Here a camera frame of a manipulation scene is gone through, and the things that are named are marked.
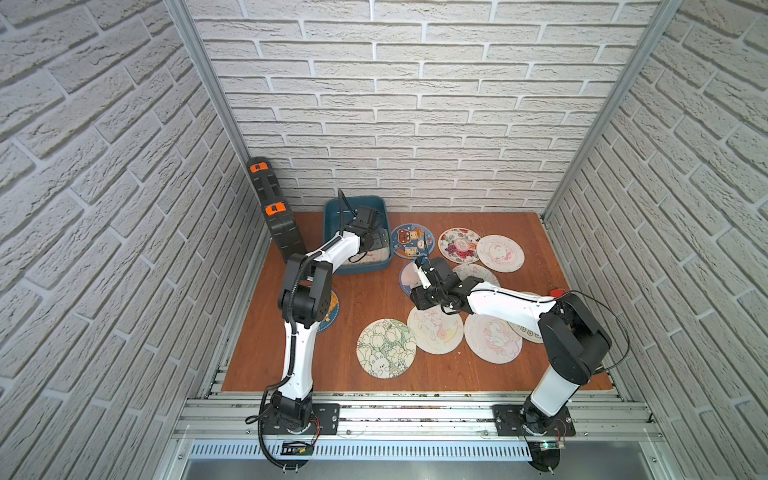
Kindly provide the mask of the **beige bear bow coaster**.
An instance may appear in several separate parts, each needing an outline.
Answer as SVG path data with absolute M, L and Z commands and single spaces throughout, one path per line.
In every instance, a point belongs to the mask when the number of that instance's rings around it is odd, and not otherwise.
M 379 229 L 374 234 L 374 243 L 370 250 L 350 257 L 345 265 L 371 264 L 386 261 L 390 257 L 389 233 L 386 229 Z

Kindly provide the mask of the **teal storage box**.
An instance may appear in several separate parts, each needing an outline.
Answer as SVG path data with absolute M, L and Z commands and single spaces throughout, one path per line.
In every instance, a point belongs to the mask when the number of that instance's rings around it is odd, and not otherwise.
M 386 216 L 386 228 L 389 231 L 389 240 L 390 240 L 390 222 L 389 222 L 389 217 L 387 213 L 387 206 L 383 198 L 378 196 L 357 196 L 357 197 L 348 197 L 347 200 L 349 201 L 349 204 L 354 210 L 357 210 L 360 206 L 366 206 L 366 207 L 371 207 L 371 208 L 382 211 Z M 347 206 L 340 207 L 338 199 L 329 200 L 324 207 L 323 242 L 327 242 L 328 240 L 330 240 L 333 237 L 333 235 L 339 230 L 340 219 L 343 220 L 344 224 L 347 224 L 352 218 L 353 218 L 353 213 L 349 210 Z M 386 261 L 380 262 L 380 263 L 356 264 L 356 265 L 345 265 L 345 262 L 346 262 L 345 261 L 334 272 L 334 274 L 335 275 L 358 275 L 358 274 L 367 274 L 367 273 L 383 271 L 390 266 L 393 256 L 394 254 L 392 252 L 392 247 L 390 243 L 390 257 Z

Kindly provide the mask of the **cream pink character coaster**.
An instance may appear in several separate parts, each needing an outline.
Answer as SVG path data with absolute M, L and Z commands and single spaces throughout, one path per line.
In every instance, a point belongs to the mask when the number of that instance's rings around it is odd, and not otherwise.
M 447 314 L 440 306 L 426 310 L 414 307 L 407 325 L 413 332 L 417 347 L 433 355 L 454 351 L 464 337 L 464 323 L 459 314 Z

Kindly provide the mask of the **dark blue cartoon coaster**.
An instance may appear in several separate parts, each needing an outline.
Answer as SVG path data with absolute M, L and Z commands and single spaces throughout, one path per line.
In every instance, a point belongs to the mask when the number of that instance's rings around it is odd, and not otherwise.
M 339 313 L 340 313 L 340 301 L 337 293 L 334 290 L 332 290 L 329 310 L 326 316 L 324 317 L 324 319 L 320 322 L 318 332 L 324 332 L 328 330 L 333 325 L 335 320 L 338 318 Z

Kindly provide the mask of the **green bunnies coaster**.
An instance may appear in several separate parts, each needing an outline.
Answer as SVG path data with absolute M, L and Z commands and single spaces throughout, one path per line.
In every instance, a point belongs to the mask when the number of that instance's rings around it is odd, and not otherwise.
M 416 338 L 403 322 L 383 318 L 361 332 L 356 355 L 363 370 L 377 379 L 392 379 L 404 374 L 417 353 Z

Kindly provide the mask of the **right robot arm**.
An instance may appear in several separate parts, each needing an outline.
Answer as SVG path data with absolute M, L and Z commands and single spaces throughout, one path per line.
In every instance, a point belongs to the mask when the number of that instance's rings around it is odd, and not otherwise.
M 442 258 L 414 260 L 418 284 L 410 298 L 419 310 L 487 315 L 538 334 L 549 367 L 520 409 L 530 432 L 541 435 L 564 418 L 566 403 L 589 383 L 612 346 L 608 333 L 578 294 L 538 296 L 496 287 L 478 277 L 462 280 Z

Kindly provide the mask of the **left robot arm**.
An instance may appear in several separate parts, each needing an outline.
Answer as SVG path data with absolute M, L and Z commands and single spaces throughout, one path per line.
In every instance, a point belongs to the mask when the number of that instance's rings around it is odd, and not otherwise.
M 282 379 L 266 391 L 270 411 L 293 431 L 313 421 L 313 356 L 319 325 L 330 309 L 333 274 L 349 258 L 381 244 L 384 212 L 361 205 L 351 213 L 350 218 L 339 213 L 339 229 L 322 246 L 287 261 L 278 301 L 286 333 Z

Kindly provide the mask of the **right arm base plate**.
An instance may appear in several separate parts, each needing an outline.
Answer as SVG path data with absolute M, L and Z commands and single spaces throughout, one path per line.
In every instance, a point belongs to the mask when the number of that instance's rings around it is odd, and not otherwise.
M 576 435 L 574 420 L 567 406 L 547 416 L 532 404 L 495 404 L 491 407 L 497 434 L 501 437 Z

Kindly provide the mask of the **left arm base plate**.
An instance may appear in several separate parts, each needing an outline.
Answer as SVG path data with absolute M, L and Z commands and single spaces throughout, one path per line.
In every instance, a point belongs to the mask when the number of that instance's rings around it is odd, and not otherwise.
M 260 425 L 267 435 L 335 435 L 341 407 L 338 403 L 316 403 L 299 416 L 271 409 Z

